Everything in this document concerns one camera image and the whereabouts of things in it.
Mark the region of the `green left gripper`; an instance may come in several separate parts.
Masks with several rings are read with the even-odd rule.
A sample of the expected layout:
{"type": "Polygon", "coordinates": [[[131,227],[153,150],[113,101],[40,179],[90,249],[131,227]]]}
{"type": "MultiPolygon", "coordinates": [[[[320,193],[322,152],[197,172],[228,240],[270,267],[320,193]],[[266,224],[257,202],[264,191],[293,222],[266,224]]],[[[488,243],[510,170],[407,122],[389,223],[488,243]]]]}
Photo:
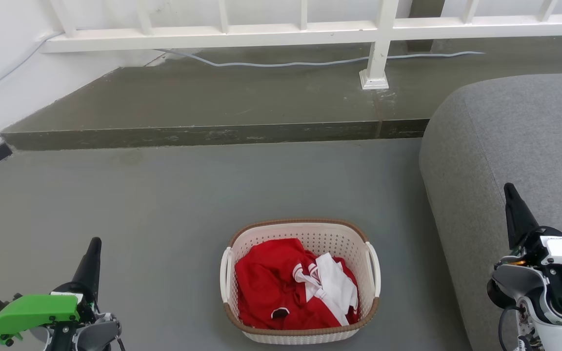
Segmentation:
{"type": "Polygon", "coordinates": [[[91,313],[100,290],[101,251],[102,240],[93,237],[72,282],[56,287],[49,294],[22,295],[0,308],[0,341],[44,325],[88,324],[96,320],[91,313]]]}

